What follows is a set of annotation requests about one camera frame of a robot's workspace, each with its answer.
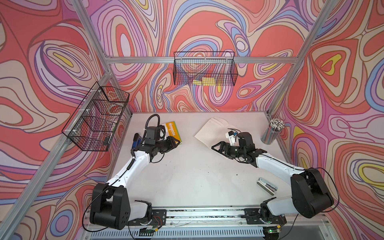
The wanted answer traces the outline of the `white lined notebook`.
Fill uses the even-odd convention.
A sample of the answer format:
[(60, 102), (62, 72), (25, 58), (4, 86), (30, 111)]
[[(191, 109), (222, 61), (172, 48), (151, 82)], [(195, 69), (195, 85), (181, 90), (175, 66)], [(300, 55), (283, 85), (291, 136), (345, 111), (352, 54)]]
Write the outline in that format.
[(226, 120), (214, 117), (205, 123), (205, 125), (196, 133), (195, 138), (211, 149), (212, 146), (219, 142), (229, 143), (230, 141), (226, 137), (226, 134), (231, 131), (231, 129), (239, 130), (238, 127), (229, 124)]

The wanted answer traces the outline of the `white yellow notebook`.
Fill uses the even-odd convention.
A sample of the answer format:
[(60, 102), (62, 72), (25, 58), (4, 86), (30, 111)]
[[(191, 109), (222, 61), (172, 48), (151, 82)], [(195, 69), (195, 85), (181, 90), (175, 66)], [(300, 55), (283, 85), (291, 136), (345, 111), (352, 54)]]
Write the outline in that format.
[(167, 122), (162, 124), (166, 129), (166, 138), (168, 136), (174, 137), (175, 139), (179, 140), (180, 143), (182, 143), (182, 139), (179, 133), (179, 130), (177, 128), (176, 122)]

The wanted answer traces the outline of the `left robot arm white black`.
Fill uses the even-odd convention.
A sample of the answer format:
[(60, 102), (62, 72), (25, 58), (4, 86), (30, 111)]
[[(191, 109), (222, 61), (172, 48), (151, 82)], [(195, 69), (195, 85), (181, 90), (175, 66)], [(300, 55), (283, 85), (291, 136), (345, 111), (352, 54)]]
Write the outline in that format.
[(152, 223), (152, 204), (142, 200), (131, 202), (128, 189), (157, 154), (164, 155), (180, 143), (175, 137), (166, 136), (163, 126), (147, 127), (142, 141), (131, 150), (131, 158), (124, 167), (106, 183), (95, 186), (90, 223), (117, 230), (132, 221), (141, 225)]

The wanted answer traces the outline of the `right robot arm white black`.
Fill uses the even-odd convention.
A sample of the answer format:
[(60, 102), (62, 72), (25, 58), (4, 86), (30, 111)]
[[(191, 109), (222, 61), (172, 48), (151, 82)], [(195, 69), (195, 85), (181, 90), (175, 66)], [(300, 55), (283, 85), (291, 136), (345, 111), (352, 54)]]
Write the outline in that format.
[(290, 196), (273, 197), (261, 203), (259, 216), (262, 221), (270, 222), (274, 217), (285, 214), (297, 214), (310, 219), (334, 205), (334, 198), (319, 170), (291, 165), (256, 148), (248, 132), (233, 135), (233, 131), (230, 131), (228, 140), (213, 145), (211, 149), (230, 160), (263, 169), (291, 188)]

